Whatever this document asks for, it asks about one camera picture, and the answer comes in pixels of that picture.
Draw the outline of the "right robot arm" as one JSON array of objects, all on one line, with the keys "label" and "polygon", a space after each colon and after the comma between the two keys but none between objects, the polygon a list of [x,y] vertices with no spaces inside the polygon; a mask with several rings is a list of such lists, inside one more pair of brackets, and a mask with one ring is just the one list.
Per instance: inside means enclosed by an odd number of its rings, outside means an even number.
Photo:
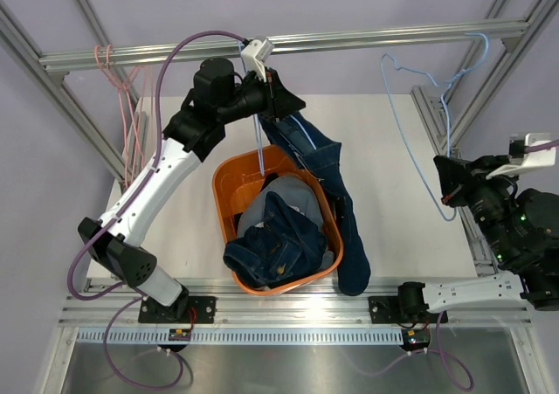
[{"label": "right robot arm", "polygon": [[399,318],[418,324],[451,307],[488,301],[557,311],[558,196],[533,188],[519,191],[520,172],[508,156],[474,161],[435,156],[433,161],[442,204],[470,211],[499,273],[453,283],[405,282],[397,289]]}]

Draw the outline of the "pink hanger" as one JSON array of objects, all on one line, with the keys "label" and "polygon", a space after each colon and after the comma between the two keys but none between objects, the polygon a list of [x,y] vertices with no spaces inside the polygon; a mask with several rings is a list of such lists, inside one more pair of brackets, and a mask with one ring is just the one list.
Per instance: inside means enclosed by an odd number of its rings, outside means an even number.
[{"label": "pink hanger", "polygon": [[[140,170],[144,167],[145,165],[145,160],[144,160],[144,149],[142,147],[142,138],[143,136],[141,135],[141,128],[145,125],[145,121],[143,120],[142,117],[142,113],[143,113],[143,103],[145,102],[145,93],[146,93],[146,85],[148,82],[148,68],[146,66],[135,66],[133,68],[139,68],[140,71],[135,79],[134,84],[132,85],[132,89],[131,89],[131,96],[132,96],[132,101],[133,101],[133,108],[135,109],[135,117],[136,120],[138,120],[139,122],[139,128],[140,128],[140,138],[139,138],[139,143],[141,146],[141,149],[143,151],[143,160],[142,162],[140,162],[139,160],[136,161],[136,176],[138,176],[138,174],[140,173]],[[125,74],[130,74],[132,69],[128,72],[128,73],[122,73],[122,74],[118,74],[117,75],[123,79]]]},{"label": "pink hanger", "polygon": [[100,57],[101,46],[96,45],[93,50],[95,63],[108,82],[113,86],[117,93],[119,108],[121,112],[121,122],[123,126],[123,161],[124,174],[122,187],[127,189],[136,178],[136,161],[143,160],[143,151],[141,149],[139,138],[140,128],[139,122],[135,117],[135,109],[131,96],[132,85],[140,71],[139,68],[133,68],[130,74],[125,74],[121,79],[116,72],[111,69],[110,53],[112,46],[109,45],[105,50],[105,58]]}]

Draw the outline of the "dark blue denim garment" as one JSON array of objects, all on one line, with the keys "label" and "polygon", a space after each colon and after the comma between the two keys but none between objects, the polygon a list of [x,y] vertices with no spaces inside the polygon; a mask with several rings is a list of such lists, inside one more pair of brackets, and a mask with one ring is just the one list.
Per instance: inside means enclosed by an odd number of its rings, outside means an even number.
[{"label": "dark blue denim garment", "polygon": [[270,191],[263,223],[227,243],[223,260],[248,287],[283,285],[333,265],[334,253],[321,229]]}]

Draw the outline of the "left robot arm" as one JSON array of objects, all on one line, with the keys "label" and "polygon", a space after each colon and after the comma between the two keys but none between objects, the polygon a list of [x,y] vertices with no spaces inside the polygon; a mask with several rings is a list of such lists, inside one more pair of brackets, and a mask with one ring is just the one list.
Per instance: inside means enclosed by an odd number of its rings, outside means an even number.
[{"label": "left robot arm", "polygon": [[274,122],[305,108],[272,68],[237,82],[228,59],[203,61],[180,110],[162,131],[152,160],[114,207],[98,220],[84,218],[79,235],[91,259],[141,294],[146,323],[186,323],[195,317],[188,289],[141,248],[147,231],[178,185],[225,138],[227,124],[258,114]]}]

